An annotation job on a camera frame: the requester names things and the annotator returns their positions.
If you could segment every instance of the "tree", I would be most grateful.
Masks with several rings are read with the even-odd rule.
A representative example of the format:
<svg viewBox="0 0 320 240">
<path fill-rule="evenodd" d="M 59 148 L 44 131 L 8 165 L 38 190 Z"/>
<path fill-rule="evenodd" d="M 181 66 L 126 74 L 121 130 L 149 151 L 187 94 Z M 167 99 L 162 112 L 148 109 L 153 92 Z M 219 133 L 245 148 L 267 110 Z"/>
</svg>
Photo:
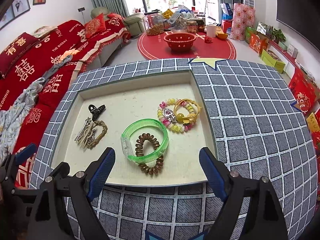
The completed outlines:
<svg viewBox="0 0 320 240">
<path fill-rule="evenodd" d="M 150 0 L 146 0 L 146 4 L 147 4 L 147 8 L 148 8 L 148 9 L 151 9 Z"/>
<path fill-rule="evenodd" d="M 168 5 L 173 7 L 177 3 L 177 0 L 168 0 Z"/>
</svg>

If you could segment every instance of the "metal screw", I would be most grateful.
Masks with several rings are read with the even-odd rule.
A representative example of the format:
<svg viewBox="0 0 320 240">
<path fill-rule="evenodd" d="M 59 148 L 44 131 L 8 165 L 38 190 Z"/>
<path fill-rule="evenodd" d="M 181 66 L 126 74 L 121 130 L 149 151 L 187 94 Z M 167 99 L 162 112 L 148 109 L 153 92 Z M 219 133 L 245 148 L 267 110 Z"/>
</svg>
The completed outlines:
<svg viewBox="0 0 320 240">
<path fill-rule="evenodd" d="M 238 171 L 230 171 L 230 175 L 231 175 L 231 177 L 236 178 L 239 176 L 239 172 Z"/>
<path fill-rule="evenodd" d="M 76 177 L 77 178 L 82 178 L 84 176 L 84 172 L 83 171 L 78 171 L 77 173 L 76 173 Z"/>
<path fill-rule="evenodd" d="M 44 179 L 44 181 L 45 181 L 45 182 L 50 182 L 50 181 L 52 181 L 52 177 L 51 177 L 51 176 L 48 176 L 48 177 L 46 177 L 46 178 Z"/>
<path fill-rule="evenodd" d="M 269 178 L 268 178 L 268 177 L 265 177 L 265 176 L 263 176 L 263 177 L 261 178 L 261 180 L 262 180 L 264 183 L 268 183 L 268 182 L 269 182 Z"/>
</svg>

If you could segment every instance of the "clear green bracelet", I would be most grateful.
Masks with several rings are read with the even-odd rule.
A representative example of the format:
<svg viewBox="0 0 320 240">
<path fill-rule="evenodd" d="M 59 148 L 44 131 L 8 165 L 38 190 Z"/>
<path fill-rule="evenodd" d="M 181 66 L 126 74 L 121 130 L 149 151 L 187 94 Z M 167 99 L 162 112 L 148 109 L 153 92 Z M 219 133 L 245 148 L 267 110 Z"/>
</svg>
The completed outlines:
<svg viewBox="0 0 320 240">
<path fill-rule="evenodd" d="M 146 156 L 135 156 L 134 152 L 132 151 L 130 136 L 138 129 L 151 126 L 160 129 L 163 132 L 163 141 L 160 144 L 159 148 L 156 149 L 154 152 L 146 155 Z M 151 161 L 156 160 L 159 158 L 167 149 L 169 144 L 168 132 L 166 127 L 155 119 L 142 119 L 137 122 L 131 124 L 121 135 L 121 145 L 122 145 L 122 152 L 123 154 L 130 160 L 136 163 L 149 163 Z"/>
</svg>

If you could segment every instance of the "tray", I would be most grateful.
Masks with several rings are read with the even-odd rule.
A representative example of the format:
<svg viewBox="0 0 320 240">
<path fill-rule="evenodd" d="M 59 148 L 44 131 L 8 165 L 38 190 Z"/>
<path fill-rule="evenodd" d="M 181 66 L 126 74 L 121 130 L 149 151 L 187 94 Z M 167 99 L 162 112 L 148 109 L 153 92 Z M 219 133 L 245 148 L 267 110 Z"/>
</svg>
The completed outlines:
<svg viewBox="0 0 320 240">
<path fill-rule="evenodd" d="M 158 175 L 146 175 L 134 162 L 129 161 L 122 153 L 121 133 L 133 122 L 143 118 L 157 119 L 159 104 L 168 98 L 190 98 L 202 107 L 196 126 L 187 133 L 169 133 L 169 146 L 164 155 L 164 166 Z M 100 115 L 108 126 L 107 134 L 93 149 L 81 149 L 74 141 L 87 117 L 92 117 L 88 106 L 106 105 Z M 179 112 L 186 115 L 187 110 Z M 97 127 L 96 137 L 102 128 Z M 150 132 L 162 141 L 163 136 L 153 128 L 143 128 L 132 135 L 135 140 L 142 133 Z M 90 162 L 99 158 L 106 147 L 116 152 L 116 162 L 106 181 L 108 184 L 135 187 L 176 186 L 206 181 L 199 164 L 199 150 L 209 147 L 216 155 L 214 134 L 194 75 L 189 70 L 155 73 L 141 77 L 124 79 L 102 84 L 78 92 L 73 100 L 58 134 L 57 144 L 53 149 L 51 168 L 65 161 L 70 165 L 70 175 L 85 170 Z M 150 146 L 144 147 L 144 153 L 151 152 Z"/>
</svg>

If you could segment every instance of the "yellow bracelet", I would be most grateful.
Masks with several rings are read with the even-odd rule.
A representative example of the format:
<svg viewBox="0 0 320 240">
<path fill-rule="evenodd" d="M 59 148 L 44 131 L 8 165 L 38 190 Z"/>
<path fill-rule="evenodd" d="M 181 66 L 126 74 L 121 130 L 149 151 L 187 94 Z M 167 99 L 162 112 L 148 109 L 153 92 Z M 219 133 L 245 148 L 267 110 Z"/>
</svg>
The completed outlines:
<svg viewBox="0 0 320 240">
<path fill-rule="evenodd" d="M 188 102 L 188 103 L 190 103 L 190 104 L 193 104 L 193 105 L 195 105 L 196 107 L 197 107 L 197 109 L 198 109 L 198 111 L 197 111 L 197 113 L 195 113 L 195 114 L 188 114 L 188 116 L 184 116 L 183 114 L 177 114 L 177 109 L 178 109 L 178 107 L 181 105 L 181 104 L 183 104 L 183 102 Z M 188 123 L 191 123 L 191 124 L 194 124 L 195 122 L 196 122 L 196 120 L 197 120 L 197 116 L 198 116 L 198 114 L 200 113 L 200 110 L 201 110 L 201 107 L 197 104 L 197 102 L 196 101 L 194 101 L 194 100 L 191 100 L 191 99 L 181 99 L 181 100 L 179 100 L 177 103 L 176 103 L 176 105 L 174 106 L 174 108 L 173 108 L 173 114 L 176 116 L 176 118 L 177 118 L 177 121 L 179 122 L 179 123 L 183 123 L 183 124 L 188 124 Z"/>
</svg>

